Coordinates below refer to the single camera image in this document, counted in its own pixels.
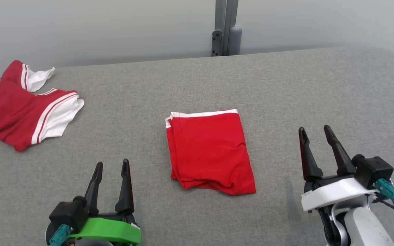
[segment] teal connector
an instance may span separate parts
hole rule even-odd
[[[56,233],[50,239],[50,245],[61,246],[69,238],[70,234],[70,227],[67,224],[62,224],[61,226],[59,226],[59,229],[57,229]]]
[[[394,187],[385,179],[378,179],[375,184],[375,188],[379,190],[381,194],[387,196],[390,200],[394,199]]]
[[[375,183],[375,188],[380,191],[381,194],[389,198],[394,204],[394,187],[385,179],[379,179]]]

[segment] white sleeve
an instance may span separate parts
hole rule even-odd
[[[54,68],[48,71],[37,71],[33,72],[28,69],[27,89],[29,92],[35,92],[39,90],[47,79],[51,78],[54,73]]]
[[[83,107],[84,101],[72,92],[50,103],[39,117],[31,137],[31,144],[42,142],[47,137],[61,137],[67,125]]]

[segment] folded red shorts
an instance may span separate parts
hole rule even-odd
[[[256,193],[246,141],[236,109],[185,114],[165,119],[171,178],[185,189]]]

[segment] white stripe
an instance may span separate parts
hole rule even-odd
[[[22,89],[25,90],[25,84],[24,84],[24,79],[25,79],[25,64],[22,64],[22,73],[21,73],[21,86]]]
[[[168,122],[168,120],[172,120],[174,117],[176,117],[176,118],[208,117],[208,116],[221,115],[221,114],[227,114],[227,113],[238,114],[238,110],[230,109],[230,110],[223,110],[223,111],[202,112],[202,113],[192,113],[192,114],[185,114],[185,113],[180,113],[180,112],[171,112],[170,117],[165,119],[165,127],[166,128],[170,128],[171,127],[171,125]]]
[[[28,91],[28,70],[30,70],[30,66],[25,64],[25,76],[24,76],[24,80],[25,80],[25,84],[26,84],[26,88],[25,90]]]
[[[56,90],[57,90],[57,89],[52,88],[51,90],[49,90],[49,91],[47,91],[47,92],[45,92],[45,93],[37,94],[37,96],[39,96],[39,95],[48,95],[48,94],[50,94],[50,93],[52,93],[52,92],[55,92]]]
[[[45,108],[45,110],[42,112],[42,114],[41,114],[40,117],[39,117],[39,120],[38,120],[38,122],[37,122],[37,124],[36,124],[36,129],[34,130],[33,136],[31,137],[31,144],[32,144],[32,145],[37,144],[37,137],[38,137],[38,135],[39,135],[40,128],[42,127],[42,124],[43,124],[43,122],[45,121],[45,116],[47,116],[48,111],[50,111],[50,109],[51,109],[55,104],[57,104],[59,101],[61,101],[62,99],[66,98],[66,97],[67,97],[68,99],[69,99],[69,98],[72,98],[72,97],[70,97],[70,96],[73,96],[73,95],[78,96],[78,94],[75,93],[75,92],[72,92],[72,93],[70,93],[70,94],[66,94],[66,95],[64,95],[64,96],[59,97],[57,100],[53,101],[52,103],[50,103],[50,104]]]

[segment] gray table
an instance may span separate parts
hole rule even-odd
[[[143,245],[325,245],[319,214],[300,203],[298,128],[306,128],[325,174],[336,165],[324,124],[350,156],[379,155],[394,166],[394,53],[387,50],[64,67],[38,93],[52,87],[77,90],[86,104],[62,137],[23,153],[0,142],[0,245],[44,245],[48,215],[84,194],[98,161],[98,208],[113,211],[123,158],[131,162]],[[185,191],[169,178],[164,119],[171,111],[221,109],[239,111],[256,194]],[[394,240],[394,210],[372,210]]]

